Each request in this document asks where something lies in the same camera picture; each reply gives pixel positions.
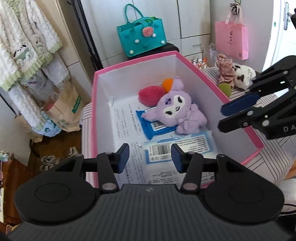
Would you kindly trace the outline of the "green felt ball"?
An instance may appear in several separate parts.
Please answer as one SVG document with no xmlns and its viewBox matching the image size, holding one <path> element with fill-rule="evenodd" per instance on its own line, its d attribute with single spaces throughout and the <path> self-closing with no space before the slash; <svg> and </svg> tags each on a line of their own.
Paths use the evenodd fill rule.
<svg viewBox="0 0 296 241">
<path fill-rule="evenodd" d="M 231 93 L 232 93 L 232 88 L 230 84 L 228 83 L 220 83 L 218 85 L 218 88 L 228 97 L 230 98 Z"/>
</svg>

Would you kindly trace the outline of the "pink floral fabric scrunchie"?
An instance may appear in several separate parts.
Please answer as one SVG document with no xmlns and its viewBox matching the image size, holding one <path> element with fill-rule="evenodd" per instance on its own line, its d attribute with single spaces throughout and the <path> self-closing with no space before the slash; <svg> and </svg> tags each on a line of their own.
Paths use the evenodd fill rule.
<svg viewBox="0 0 296 241">
<path fill-rule="evenodd" d="M 233 89 L 235 70 L 233 65 L 233 60 L 228 59 L 224 54 L 218 54 L 216 56 L 216 65 L 219 69 L 219 83 L 227 83 Z"/>
</svg>

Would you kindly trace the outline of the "white tissue pack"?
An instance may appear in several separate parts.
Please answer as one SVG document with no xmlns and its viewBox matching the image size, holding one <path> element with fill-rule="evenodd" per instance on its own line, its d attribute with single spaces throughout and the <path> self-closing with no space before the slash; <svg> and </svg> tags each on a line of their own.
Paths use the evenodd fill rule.
<svg viewBox="0 0 296 241">
<path fill-rule="evenodd" d="M 198 134 L 178 136 L 159 141 L 142 144 L 144 158 L 147 164 L 171 161 L 171 145 L 177 144 L 183 152 L 196 152 L 206 158 L 213 158 L 218 154 L 218 148 L 212 137 L 212 131 Z"/>
</svg>

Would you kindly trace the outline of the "purple Kuromi plush toy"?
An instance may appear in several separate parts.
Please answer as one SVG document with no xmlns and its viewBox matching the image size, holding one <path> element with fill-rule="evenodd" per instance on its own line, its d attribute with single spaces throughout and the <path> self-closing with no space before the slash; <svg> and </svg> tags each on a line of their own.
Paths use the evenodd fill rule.
<svg viewBox="0 0 296 241">
<path fill-rule="evenodd" d="M 192 102 L 191 96 L 184 91 L 180 78 L 173 80 L 171 90 L 158 102 L 157 106 L 141 115 L 147 121 L 159 121 L 167 127 L 176 127 L 179 135 L 190 135 L 200 132 L 207 124 L 207 119 Z"/>
</svg>

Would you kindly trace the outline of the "white door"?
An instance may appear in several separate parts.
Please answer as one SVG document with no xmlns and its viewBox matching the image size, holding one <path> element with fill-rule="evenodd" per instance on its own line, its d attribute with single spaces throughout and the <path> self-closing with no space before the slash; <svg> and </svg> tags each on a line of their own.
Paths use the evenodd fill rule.
<svg viewBox="0 0 296 241">
<path fill-rule="evenodd" d="M 263 70 L 286 56 L 295 55 L 295 27 L 292 20 L 288 24 L 288 29 L 286 31 L 283 29 L 286 2 L 289 3 L 289 12 L 294 14 L 295 0 L 273 2 L 272 28 Z"/>
</svg>

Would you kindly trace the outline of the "white brown plush toy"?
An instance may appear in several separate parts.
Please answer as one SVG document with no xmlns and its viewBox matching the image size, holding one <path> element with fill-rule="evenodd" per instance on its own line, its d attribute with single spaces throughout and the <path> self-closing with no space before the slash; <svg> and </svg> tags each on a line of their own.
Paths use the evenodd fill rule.
<svg viewBox="0 0 296 241">
<path fill-rule="evenodd" d="M 256 72 L 246 65 L 234 65 L 234 70 L 235 86 L 243 90 L 248 89 L 253 84 L 252 80 L 256 77 Z"/>
</svg>

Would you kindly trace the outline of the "pair of shoes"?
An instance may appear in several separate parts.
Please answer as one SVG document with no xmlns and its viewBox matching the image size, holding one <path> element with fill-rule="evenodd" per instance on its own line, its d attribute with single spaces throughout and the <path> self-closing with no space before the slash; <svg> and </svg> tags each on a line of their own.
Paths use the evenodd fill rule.
<svg viewBox="0 0 296 241">
<path fill-rule="evenodd" d="M 69 150 L 68 157 L 72 157 L 75 154 L 78 154 L 78 151 L 76 147 L 71 147 Z M 61 159 L 59 157 L 56 157 L 54 155 L 51 156 L 44 156 L 41 158 L 41 166 L 40 171 L 48 171 L 49 169 L 55 167 L 56 165 L 60 164 Z"/>
</svg>

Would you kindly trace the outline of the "pink paper shopping bag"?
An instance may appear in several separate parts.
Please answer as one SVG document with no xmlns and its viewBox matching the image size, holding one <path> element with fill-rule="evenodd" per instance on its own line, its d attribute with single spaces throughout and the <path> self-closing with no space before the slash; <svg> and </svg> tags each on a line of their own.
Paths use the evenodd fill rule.
<svg viewBox="0 0 296 241">
<path fill-rule="evenodd" d="M 241 6 L 239 4 L 236 6 L 237 15 L 233 22 L 230 10 L 225 21 L 215 22 L 216 49 L 237 60 L 246 60 L 249 58 L 247 27 L 242 24 Z"/>
</svg>

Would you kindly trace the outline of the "brown paper bag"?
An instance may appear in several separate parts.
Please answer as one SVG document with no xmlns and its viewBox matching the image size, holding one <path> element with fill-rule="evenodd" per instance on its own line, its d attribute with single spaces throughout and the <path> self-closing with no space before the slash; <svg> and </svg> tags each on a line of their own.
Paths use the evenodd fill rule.
<svg viewBox="0 0 296 241">
<path fill-rule="evenodd" d="M 81 113 L 84 103 L 70 81 L 64 82 L 59 91 L 49 97 L 44 112 L 51 120 L 66 132 L 80 130 Z"/>
</svg>

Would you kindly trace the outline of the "pink storage box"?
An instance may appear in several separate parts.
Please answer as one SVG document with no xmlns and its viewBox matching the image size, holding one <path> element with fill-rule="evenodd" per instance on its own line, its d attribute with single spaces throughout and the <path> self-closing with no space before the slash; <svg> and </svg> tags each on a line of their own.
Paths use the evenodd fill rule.
<svg viewBox="0 0 296 241">
<path fill-rule="evenodd" d="M 226 154 L 245 165 L 263 143 L 248 127 L 222 133 L 218 122 L 228 97 L 178 52 L 155 54 L 97 71 L 94 75 L 90 157 L 129 145 L 129 158 L 116 174 L 123 184 L 180 185 L 184 175 L 171 159 L 171 145 L 207 158 Z"/>
</svg>

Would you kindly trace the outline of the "orange felt ball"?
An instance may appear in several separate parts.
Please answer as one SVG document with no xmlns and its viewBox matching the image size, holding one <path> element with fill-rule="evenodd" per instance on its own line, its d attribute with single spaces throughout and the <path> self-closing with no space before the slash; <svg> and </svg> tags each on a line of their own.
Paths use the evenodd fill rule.
<svg viewBox="0 0 296 241">
<path fill-rule="evenodd" d="M 171 87 L 173 85 L 173 78 L 166 78 L 162 82 L 162 88 L 164 89 L 165 93 L 168 93 L 171 90 Z"/>
</svg>

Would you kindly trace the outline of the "blue wet wipes pack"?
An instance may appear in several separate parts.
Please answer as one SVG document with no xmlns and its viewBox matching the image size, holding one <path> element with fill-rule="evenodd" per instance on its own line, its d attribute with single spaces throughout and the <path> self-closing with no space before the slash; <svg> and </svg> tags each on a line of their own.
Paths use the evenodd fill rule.
<svg viewBox="0 0 296 241">
<path fill-rule="evenodd" d="M 177 126 L 165 126 L 163 125 L 161 122 L 159 121 L 153 121 L 150 122 L 148 120 L 145 120 L 144 118 L 142 118 L 142 114 L 143 113 L 148 113 L 149 111 L 152 111 L 153 109 L 155 109 L 155 107 L 153 108 L 147 108 L 145 110 L 136 110 L 136 114 L 137 117 L 140 121 L 140 124 L 142 126 L 142 130 L 145 134 L 145 136 L 151 140 L 154 136 L 159 136 L 159 135 L 164 135 L 170 132 L 174 132 L 177 128 Z"/>
</svg>

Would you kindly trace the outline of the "red fuzzy plush ball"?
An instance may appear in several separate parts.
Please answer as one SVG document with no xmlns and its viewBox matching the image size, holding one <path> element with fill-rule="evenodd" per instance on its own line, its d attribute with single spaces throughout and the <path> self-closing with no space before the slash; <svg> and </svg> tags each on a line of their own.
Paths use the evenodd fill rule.
<svg viewBox="0 0 296 241">
<path fill-rule="evenodd" d="M 141 89 L 138 92 L 138 99 L 140 103 L 152 108 L 156 106 L 159 100 L 165 95 L 165 91 L 161 86 L 154 85 Z"/>
</svg>

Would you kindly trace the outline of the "black suitcase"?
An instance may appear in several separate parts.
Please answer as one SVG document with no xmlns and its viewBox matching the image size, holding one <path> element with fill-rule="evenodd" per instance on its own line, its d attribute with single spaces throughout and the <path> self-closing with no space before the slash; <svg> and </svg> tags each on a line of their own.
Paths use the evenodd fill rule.
<svg viewBox="0 0 296 241">
<path fill-rule="evenodd" d="M 149 56 L 149 55 L 154 55 L 154 54 L 159 54 L 159 53 L 163 53 L 163 52 L 170 52 L 170 51 L 177 51 L 179 52 L 179 48 L 177 46 L 175 46 L 174 44 L 171 43 L 167 43 L 163 46 L 160 46 L 158 48 L 146 51 L 144 53 L 132 56 L 132 57 L 127 57 L 128 60 L 133 60 L 133 59 L 137 59 L 137 58 L 141 58 L 141 57 L 145 57 L 145 56 Z"/>
</svg>

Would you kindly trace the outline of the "white green knit cardigan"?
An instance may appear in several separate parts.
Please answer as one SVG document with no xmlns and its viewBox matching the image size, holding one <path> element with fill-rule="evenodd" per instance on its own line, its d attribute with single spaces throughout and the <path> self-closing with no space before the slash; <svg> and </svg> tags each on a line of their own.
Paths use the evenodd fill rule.
<svg viewBox="0 0 296 241">
<path fill-rule="evenodd" d="M 70 80 L 58 54 L 63 43 L 36 1 L 1 1 L 1 88 L 36 133 L 51 119 L 25 90 L 48 79 L 56 88 Z"/>
</svg>

